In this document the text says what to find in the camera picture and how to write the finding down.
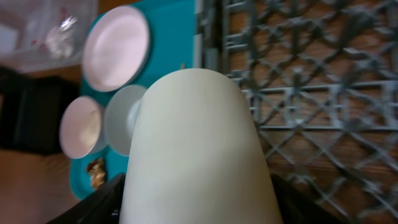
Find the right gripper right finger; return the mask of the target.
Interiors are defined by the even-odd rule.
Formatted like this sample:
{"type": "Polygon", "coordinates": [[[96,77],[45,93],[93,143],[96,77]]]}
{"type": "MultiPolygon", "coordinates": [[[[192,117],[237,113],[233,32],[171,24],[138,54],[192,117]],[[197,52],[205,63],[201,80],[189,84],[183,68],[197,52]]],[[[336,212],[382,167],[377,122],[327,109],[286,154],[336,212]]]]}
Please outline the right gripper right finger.
{"type": "Polygon", "coordinates": [[[307,198],[278,175],[271,175],[285,224],[341,224],[342,221],[307,198]]]}

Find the small white rice bowl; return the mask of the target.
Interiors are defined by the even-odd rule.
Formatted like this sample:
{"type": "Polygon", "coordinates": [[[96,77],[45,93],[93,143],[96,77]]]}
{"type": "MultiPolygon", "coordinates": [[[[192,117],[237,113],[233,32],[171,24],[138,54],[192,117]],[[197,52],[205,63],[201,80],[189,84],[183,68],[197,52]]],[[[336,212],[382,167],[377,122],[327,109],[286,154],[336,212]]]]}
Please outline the small white rice bowl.
{"type": "Polygon", "coordinates": [[[71,159],[81,159],[102,151],[104,108],[90,96],[79,96],[66,108],[59,129],[62,151],[71,159]]]}

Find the white cup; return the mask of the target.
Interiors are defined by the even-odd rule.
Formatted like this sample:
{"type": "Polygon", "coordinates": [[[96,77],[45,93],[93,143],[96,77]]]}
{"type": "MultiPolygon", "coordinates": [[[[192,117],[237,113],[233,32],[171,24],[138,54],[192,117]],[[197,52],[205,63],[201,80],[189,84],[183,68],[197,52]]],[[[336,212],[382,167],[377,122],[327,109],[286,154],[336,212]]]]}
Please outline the white cup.
{"type": "Polygon", "coordinates": [[[121,223],[281,223],[247,101],[226,76],[172,72],[144,94],[121,223]]]}

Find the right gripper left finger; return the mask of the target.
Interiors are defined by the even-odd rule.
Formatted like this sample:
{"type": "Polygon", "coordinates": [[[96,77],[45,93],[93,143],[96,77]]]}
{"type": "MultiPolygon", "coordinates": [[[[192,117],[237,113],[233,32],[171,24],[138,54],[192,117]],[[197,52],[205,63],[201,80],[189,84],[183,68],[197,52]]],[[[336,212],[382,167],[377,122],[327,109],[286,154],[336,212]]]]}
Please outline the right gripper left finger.
{"type": "Polygon", "coordinates": [[[118,224],[125,178],[125,173],[119,173],[49,224],[118,224]]]}

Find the golden food scrap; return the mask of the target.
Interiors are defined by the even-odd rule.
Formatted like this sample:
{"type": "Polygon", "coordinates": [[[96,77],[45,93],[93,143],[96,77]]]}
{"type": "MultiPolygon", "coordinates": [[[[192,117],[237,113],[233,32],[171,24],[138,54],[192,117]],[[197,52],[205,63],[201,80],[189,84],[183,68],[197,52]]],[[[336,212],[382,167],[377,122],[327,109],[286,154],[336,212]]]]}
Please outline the golden food scrap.
{"type": "Polygon", "coordinates": [[[90,186],[96,190],[106,182],[105,162],[103,158],[92,160],[86,167],[86,172],[90,176],[90,186]]]}

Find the grey metal bowl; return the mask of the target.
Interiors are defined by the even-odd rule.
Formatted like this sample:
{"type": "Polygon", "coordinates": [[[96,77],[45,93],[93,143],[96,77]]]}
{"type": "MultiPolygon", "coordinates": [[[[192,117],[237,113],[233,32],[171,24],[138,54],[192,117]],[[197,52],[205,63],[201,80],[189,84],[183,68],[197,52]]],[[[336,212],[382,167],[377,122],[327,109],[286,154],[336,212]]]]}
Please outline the grey metal bowl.
{"type": "Polygon", "coordinates": [[[147,88],[129,85],[120,89],[109,101],[104,115],[104,135],[110,148],[128,157],[137,119],[137,112],[147,88]]]}

